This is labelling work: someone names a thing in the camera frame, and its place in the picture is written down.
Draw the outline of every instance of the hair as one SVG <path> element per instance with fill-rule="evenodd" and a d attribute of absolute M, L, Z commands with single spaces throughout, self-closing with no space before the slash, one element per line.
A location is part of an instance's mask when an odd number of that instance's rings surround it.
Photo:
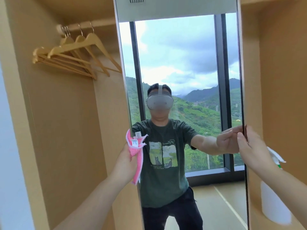
<path fill-rule="evenodd" d="M 154 89 L 159 89 L 159 83 L 151 85 L 147 90 L 147 96 L 153 91 Z M 170 94 L 172 94 L 171 88 L 168 85 L 162 85 L 162 89 L 166 89 Z"/>

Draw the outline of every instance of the white vr headset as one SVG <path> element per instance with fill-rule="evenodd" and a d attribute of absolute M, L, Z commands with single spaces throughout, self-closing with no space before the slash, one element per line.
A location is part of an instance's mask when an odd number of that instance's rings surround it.
<path fill-rule="evenodd" d="M 147 99 L 147 107 L 150 110 L 171 109 L 174 103 L 172 95 L 167 91 L 162 91 L 162 85 L 159 85 L 158 91 L 151 92 Z"/>

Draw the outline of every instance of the glass pane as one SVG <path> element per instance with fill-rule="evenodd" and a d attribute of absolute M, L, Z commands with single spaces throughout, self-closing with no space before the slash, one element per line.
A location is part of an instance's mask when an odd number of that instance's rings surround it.
<path fill-rule="evenodd" d="M 221 121 L 213 15 L 135 25 L 144 100 L 150 85 L 166 84 L 174 97 L 170 118 L 186 122 L 201 135 L 217 136 Z M 150 118 L 146 103 L 145 109 Z M 223 166 L 223 156 L 185 147 L 186 172 Z"/>
<path fill-rule="evenodd" d="M 122 41 L 122 55 L 126 74 L 126 84 L 131 123 L 140 122 L 140 109 L 138 106 L 138 92 L 136 87 L 135 69 L 132 53 L 132 43 L 130 36 L 130 26 L 128 22 L 119 23 L 119 31 Z"/>
<path fill-rule="evenodd" d="M 226 31 L 232 126 L 236 127 L 242 125 L 239 45 L 236 13 L 226 14 Z M 234 163 L 235 166 L 244 165 L 239 153 L 234 154 Z"/>

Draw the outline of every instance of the air vent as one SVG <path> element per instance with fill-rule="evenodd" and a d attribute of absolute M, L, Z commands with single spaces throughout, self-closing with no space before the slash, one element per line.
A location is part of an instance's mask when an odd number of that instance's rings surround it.
<path fill-rule="evenodd" d="M 144 0 L 130 0 L 130 3 L 140 3 L 144 2 Z"/>

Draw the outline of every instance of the closet rod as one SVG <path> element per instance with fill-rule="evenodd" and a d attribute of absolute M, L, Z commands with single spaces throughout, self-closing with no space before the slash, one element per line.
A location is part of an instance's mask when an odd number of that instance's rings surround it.
<path fill-rule="evenodd" d="M 68 30 L 70 32 L 72 31 L 80 31 L 80 28 L 83 29 L 87 29 L 87 28 L 92 28 L 93 27 L 103 27 L 103 26 L 110 26 L 110 25 L 115 25 L 116 21 L 115 18 L 105 18 L 105 19 L 98 19 L 98 20 L 93 20 L 93 21 L 86 21 L 86 22 L 82 22 L 82 23 L 74 23 L 74 24 L 70 24 L 68 25 Z M 65 33 L 63 32 L 63 25 L 57 25 L 56 29 L 59 32 L 60 35 L 65 35 Z"/>

